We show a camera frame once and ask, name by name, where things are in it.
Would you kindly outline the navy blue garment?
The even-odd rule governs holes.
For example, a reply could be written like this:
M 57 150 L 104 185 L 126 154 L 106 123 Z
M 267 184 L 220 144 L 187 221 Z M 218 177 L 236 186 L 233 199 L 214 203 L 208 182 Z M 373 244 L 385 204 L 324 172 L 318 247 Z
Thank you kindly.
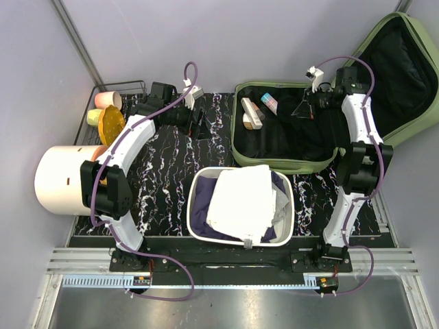
M 271 172 L 272 184 L 278 186 L 282 192 L 286 194 L 286 189 L 283 183 L 283 179 L 275 172 Z M 194 196 L 193 205 L 191 210 L 187 211 L 189 215 L 188 228 L 191 229 L 191 236 L 197 239 L 206 238 L 209 241 L 219 240 L 221 243 L 227 244 L 230 241 L 238 242 L 239 239 L 221 232 L 215 231 L 207 222 L 207 213 L 209 205 L 213 196 L 217 178 L 207 178 L 200 176 L 198 182 L 193 189 L 192 195 Z

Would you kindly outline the green hard-shell suitcase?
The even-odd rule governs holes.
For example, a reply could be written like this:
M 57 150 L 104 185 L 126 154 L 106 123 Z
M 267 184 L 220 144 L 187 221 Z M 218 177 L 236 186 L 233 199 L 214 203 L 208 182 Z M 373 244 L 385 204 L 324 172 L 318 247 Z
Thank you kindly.
M 397 146 L 438 122 L 438 48 L 422 23 L 404 13 L 394 12 L 381 19 L 358 47 L 349 64 L 358 70 L 361 83 L 375 83 L 371 109 L 384 143 Z M 323 110 L 313 120 L 324 140 L 334 147 L 328 160 L 311 162 L 286 159 L 254 159 L 240 154 L 233 146 L 237 123 L 237 102 L 249 98 L 266 106 L 261 97 L 271 94 L 297 97 L 301 102 L 306 85 L 296 82 L 246 82 L 235 89 L 231 124 L 231 147 L 241 166 L 266 164 L 286 174 L 319 172 L 336 157 L 337 149 L 348 144 L 346 119 L 338 109 Z

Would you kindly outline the white grey cloth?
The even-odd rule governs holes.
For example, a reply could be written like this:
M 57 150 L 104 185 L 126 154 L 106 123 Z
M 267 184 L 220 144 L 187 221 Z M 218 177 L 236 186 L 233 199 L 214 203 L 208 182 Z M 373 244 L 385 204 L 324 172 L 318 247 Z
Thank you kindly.
M 225 169 L 218 176 L 206 222 L 217 232 L 256 245 L 272 226 L 274 202 L 269 166 Z

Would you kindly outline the black garment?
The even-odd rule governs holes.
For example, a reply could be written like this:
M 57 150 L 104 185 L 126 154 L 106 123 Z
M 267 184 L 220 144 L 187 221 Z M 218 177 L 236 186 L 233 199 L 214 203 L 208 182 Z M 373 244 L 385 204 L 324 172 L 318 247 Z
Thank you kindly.
M 286 159 L 320 162 L 333 156 L 334 147 L 323 138 L 316 121 L 292 115 L 300 101 L 297 97 L 277 99 L 277 114 L 267 110 L 259 130 L 248 130 L 243 125 L 244 109 L 237 102 L 237 123 L 233 146 L 247 158 Z

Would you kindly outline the grey garment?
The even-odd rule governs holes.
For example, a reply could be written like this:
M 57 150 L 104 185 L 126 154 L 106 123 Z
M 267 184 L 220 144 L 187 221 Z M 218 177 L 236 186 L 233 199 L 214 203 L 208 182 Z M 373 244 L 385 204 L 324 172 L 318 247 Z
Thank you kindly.
M 280 223 L 286 218 L 286 207 L 289 204 L 289 199 L 282 190 L 272 184 L 272 198 L 273 198 L 273 219 L 271 221 L 274 226 L 277 223 Z

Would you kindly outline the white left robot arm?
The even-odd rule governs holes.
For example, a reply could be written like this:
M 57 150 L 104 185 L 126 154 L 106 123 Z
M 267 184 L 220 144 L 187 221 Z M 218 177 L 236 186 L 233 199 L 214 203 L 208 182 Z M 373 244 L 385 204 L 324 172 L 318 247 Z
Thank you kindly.
M 175 86 L 154 82 L 104 154 L 80 166 L 82 203 L 90 210 L 93 227 L 110 230 L 117 250 L 125 253 L 124 263 L 133 271 L 147 266 L 148 255 L 131 215 L 133 195 L 127 179 L 131 164 L 162 126 L 174 126 L 192 139 L 209 135 L 205 111 L 198 105 L 204 92 L 189 79 L 184 83 L 182 94 L 177 95 Z

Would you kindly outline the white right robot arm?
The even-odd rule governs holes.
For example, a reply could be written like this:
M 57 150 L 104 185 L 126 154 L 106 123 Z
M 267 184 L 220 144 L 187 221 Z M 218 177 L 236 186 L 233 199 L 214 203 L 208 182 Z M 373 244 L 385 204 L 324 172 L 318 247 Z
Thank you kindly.
M 304 100 L 312 112 L 339 108 L 345 116 L 350 143 L 336 171 L 337 201 L 330 221 L 309 252 L 292 256 L 295 272 L 329 272 L 349 263 L 350 237 L 359 211 L 372 199 L 383 182 L 393 148 L 380 137 L 371 109 L 374 82 L 361 83 L 357 68 L 337 70 L 335 85 L 323 90 L 324 73 L 313 66 L 307 71 L 312 81 Z

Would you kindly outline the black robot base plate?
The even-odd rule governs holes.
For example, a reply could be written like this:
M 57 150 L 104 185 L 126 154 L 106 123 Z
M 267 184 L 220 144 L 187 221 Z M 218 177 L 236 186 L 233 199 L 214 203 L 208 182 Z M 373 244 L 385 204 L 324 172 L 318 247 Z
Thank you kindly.
M 135 272 L 145 278 L 150 271 L 155 285 L 274 286 L 302 284 L 303 276 L 330 276 L 353 270 L 349 255 L 341 260 L 314 261 L 311 251 L 288 243 L 283 247 L 220 245 L 189 237 L 149 237 L 137 254 L 115 249 L 112 272 Z

